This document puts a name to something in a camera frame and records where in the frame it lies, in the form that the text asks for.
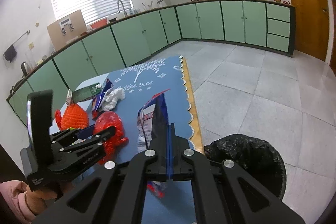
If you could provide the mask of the left hand pink sleeve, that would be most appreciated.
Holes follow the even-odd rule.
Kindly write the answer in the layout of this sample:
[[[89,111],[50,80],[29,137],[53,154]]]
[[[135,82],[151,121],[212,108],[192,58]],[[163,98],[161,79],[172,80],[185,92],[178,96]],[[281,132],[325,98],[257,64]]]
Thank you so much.
[[[47,208],[47,201],[58,197],[53,190],[42,187],[32,191],[19,180],[1,183],[1,223],[31,223]]]

